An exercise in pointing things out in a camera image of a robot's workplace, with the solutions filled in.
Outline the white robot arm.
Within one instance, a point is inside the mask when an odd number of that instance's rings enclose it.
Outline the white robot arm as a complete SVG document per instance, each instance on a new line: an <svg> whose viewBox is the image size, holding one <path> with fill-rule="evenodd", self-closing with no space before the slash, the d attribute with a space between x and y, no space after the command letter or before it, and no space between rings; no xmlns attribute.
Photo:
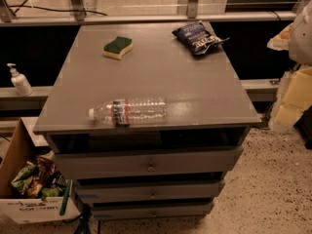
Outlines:
<svg viewBox="0 0 312 234"><path fill-rule="evenodd" d="M284 133L312 106L312 1L302 7L294 22L269 40L267 47L288 51L295 62L293 70L281 78L268 123L272 131Z"/></svg>

